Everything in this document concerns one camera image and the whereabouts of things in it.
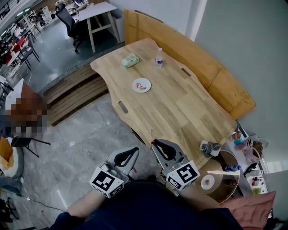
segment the pink cushion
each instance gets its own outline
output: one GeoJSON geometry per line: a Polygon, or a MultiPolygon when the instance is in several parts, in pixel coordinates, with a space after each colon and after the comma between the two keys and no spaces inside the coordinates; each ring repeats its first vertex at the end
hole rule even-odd
{"type": "Polygon", "coordinates": [[[272,209],[276,191],[230,199],[221,204],[229,208],[232,215],[245,230],[262,230],[272,209]]]}

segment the glass railing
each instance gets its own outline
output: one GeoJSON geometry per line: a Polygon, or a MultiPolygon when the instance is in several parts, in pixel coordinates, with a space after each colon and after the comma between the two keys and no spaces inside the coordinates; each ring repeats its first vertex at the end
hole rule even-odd
{"type": "Polygon", "coordinates": [[[20,0],[10,0],[0,9],[0,20],[2,20],[20,0]]]}

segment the blue bottle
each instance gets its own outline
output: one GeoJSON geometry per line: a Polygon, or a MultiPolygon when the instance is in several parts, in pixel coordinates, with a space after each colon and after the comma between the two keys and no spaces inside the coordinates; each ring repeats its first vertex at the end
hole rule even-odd
{"type": "Polygon", "coordinates": [[[241,165],[230,164],[230,165],[227,165],[225,167],[225,171],[226,172],[236,172],[236,171],[240,170],[241,168],[242,168],[241,165]]]}

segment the plastic water bottle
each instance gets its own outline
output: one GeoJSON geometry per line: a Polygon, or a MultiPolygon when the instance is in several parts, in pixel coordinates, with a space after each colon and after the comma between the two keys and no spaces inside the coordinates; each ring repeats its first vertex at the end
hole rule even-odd
{"type": "Polygon", "coordinates": [[[155,59],[156,68],[161,68],[162,63],[163,63],[162,48],[158,48],[158,53],[157,53],[156,59],[155,59]]]}
{"type": "Polygon", "coordinates": [[[236,172],[240,170],[242,167],[240,165],[232,164],[232,165],[227,165],[225,168],[226,172],[236,172]]]}

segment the cable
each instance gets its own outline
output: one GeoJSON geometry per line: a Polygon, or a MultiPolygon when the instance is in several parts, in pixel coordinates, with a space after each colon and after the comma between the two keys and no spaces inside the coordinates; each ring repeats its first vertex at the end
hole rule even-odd
{"type": "MultiPolygon", "coordinates": [[[[12,193],[12,192],[6,192],[6,191],[1,191],[1,192],[5,192],[5,193],[10,193],[10,194],[13,194],[13,195],[17,195],[16,193],[12,193]]],[[[35,202],[35,203],[40,203],[40,204],[42,204],[43,206],[48,207],[48,208],[53,208],[53,209],[56,209],[56,210],[59,210],[59,211],[62,211],[62,212],[66,212],[66,211],[64,211],[64,210],[62,210],[62,209],[54,208],[54,207],[48,206],[48,205],[46,205],[46,204],[43,204],[43,203],[40,202],[40,201],[33,200],[33,199],[31,199],[30,197],[28,197],[28,196],[22,196],[22,195],[17,195],[17,196],[25,197],[27,200],[31,200],[31,201],[33,201],[33,202],[35,202]]]]}

